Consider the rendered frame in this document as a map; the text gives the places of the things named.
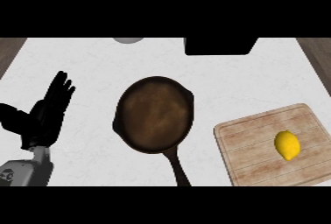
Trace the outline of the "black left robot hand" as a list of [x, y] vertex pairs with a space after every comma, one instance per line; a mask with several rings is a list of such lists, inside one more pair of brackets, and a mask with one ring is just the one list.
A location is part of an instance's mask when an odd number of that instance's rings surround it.
[[69, 74], [60, 71], [46, 96], [29, 113], [0, 103], [0, 125], [5, 130], [21, 136], [23, 150], [36, 146], [49, 147], [57, 142], [75, 91]]

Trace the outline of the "brown cast iron pan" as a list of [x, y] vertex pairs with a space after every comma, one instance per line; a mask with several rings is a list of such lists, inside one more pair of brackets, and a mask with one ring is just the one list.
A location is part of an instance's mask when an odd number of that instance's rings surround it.
[[194, 94], [176, 80], [153, 76], [132, 84], [119, 100], [113, 129], [137, 151], [168, 157], [178, 186], [193, 185], [178, 156], [193, 121]]

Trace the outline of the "yellow lemon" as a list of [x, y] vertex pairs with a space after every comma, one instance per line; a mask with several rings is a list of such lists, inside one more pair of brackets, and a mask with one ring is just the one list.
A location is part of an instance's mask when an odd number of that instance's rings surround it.
[[296, 134], [287, 130], [281, 131], [274, 139], [275, 149], [283, 158], [290, 161], [301, 153], [301, 142]]

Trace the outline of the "grey round object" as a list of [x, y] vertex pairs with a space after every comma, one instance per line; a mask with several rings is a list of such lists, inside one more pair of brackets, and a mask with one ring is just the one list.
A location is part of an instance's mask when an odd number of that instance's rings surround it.
[[114, 38], [114, 40], [122, 44], [134, 44], [144, 40], [144, 38]]

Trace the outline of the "black appliance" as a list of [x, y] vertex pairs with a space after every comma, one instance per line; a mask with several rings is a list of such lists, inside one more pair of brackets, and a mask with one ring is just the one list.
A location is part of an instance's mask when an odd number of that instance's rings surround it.
[[185, 38], [185, 53], [190, 56], [246, 55], [256, 41], [258, 38]]

